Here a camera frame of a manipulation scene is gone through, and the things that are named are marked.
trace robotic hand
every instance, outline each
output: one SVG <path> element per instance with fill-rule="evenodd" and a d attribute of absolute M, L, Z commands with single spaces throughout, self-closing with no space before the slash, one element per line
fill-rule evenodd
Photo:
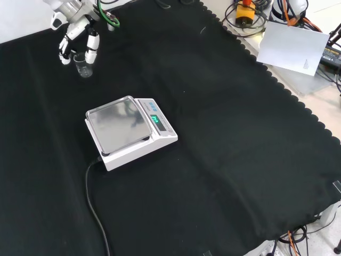
<path fill-rule="evenodd" d="M 85 53 L 85 60 L 89 64 L 95 62 L 97 56 L 97 49 L 100 44 L 100 35 L 94 30 L 93 25 L 99 21 L 100 16 L 111 25 L 119 26 L 119 22 L 115 16 L 109 12 L 103 12 L 98 6 L 93 9 L 93 5 L 89 0 L 43 0 L 54 11 L 51 28 L 53 30 L 59 29 L 63 23 L 69 22 L 70 25 L 62 42 L 59 45 L 59 58 L 64 65 L 71 62 L 72 41 L 86 32 L 88 34 L 87 51 Z"/>

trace black tablecloth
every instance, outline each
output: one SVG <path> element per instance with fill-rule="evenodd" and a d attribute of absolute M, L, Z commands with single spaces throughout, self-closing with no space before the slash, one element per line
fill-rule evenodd
<path fill-rule="evenodd" d="M 122 7 L 113 34 L 98 25 L 88 79 L 60 64 L 63 31 L 0 45 L 1 255 L 104 254 L 84 118 L 126 95 L 154 98 L 179 141 L 93 169 L 116 256 L 243 255 L 338 199 L 339 140 L 199 2 L 168 2 Z"/>

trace glass beaker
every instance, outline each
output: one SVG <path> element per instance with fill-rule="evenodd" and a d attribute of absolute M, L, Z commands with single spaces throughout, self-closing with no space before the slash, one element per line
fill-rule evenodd
<path fill-rule="evenodd" d="M 74 62 L 81 77 L 92 76 L 92 68 L 90 64 L 86 63 L 84 52 L 76 53 L 74 55 Z"/>

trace scale display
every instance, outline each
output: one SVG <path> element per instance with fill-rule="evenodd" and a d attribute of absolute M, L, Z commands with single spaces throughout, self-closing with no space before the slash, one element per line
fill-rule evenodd
<path fill-rule="evenodd" d="M 160 119 L 157 115 L 150 115 L 150 117 L 160 131 L 162 131 L 162 132 L 166 131 L 166 128 L 164 127 L 164 125 L 162 124 L 162 122 L 160 121 Z"/>

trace orange wire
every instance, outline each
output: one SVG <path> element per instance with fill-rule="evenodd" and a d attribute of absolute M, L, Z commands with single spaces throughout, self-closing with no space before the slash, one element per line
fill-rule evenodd
<path fill-rule="evenodd" d="M 288 231 L 288 236 L 289 236 L 289 240 L 290 240 L 290 245 L 291 245 L 291 247 L 294 249 L 295 255 L 298 256 L 298 254 L 297 254 L 297 252 L 296 252 L 296 249 L 295 249 L 295 247 L 294 247 L 293 240 L 291 239 L 290 231 Z"/>
<path fill-rule="evenodd" d="M 314 28 L 316 28 L 319 32 L 322 32 L 321 29 L 319 29 L 318 26 L 316 26 L 315 24 L 313 24 L 310 20 L 308 20 L 307 18 L 303 18 L 304 22 L 307 22 L 308 24 L 310 24 L 311 26 L 313 26 Z"/>
<path fill-rule="evenodd" d="M 287 12 L 287 0 L 283 0 L 282 2 L 283 2 L 284 14 L 286 16 L 288 26 L 295 25 L 298 22 L 298 20 L 296 18 L 292 18 L 291 20 L 289 20 L 289 15 Z"/>

